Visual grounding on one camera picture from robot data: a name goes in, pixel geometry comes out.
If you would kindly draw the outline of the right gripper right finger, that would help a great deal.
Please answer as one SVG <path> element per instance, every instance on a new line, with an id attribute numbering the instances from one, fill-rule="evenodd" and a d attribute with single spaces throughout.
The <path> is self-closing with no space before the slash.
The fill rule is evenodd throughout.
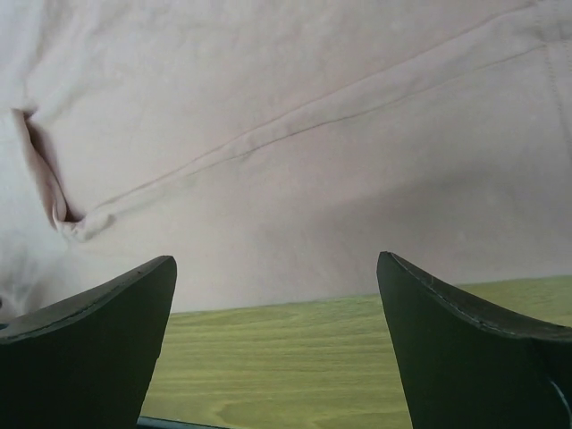
<path id="1" fill-rule="evenodd" d="M 569 428 L 571 330 L 383 252 L 377 279 L 415 428 Z"/>

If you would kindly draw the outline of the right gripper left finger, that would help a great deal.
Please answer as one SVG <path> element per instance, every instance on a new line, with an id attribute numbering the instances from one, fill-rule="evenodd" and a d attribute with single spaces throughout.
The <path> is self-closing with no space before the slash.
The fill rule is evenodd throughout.
<path id="1" fill-rule="evenodd" d="M 134 428 L 177 279 L 173 257 L 1 325 L 3 428 Z"/>

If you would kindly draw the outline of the dusty pink t shirt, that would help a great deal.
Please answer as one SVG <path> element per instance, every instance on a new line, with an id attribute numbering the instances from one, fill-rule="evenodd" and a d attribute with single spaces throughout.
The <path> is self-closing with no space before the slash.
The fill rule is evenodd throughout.
<path id="1" fill-rule="evenodd" d="M 1 318 L 173 256 L 176 311 L 571 270 L 568 1 L 4 1 Z"/>

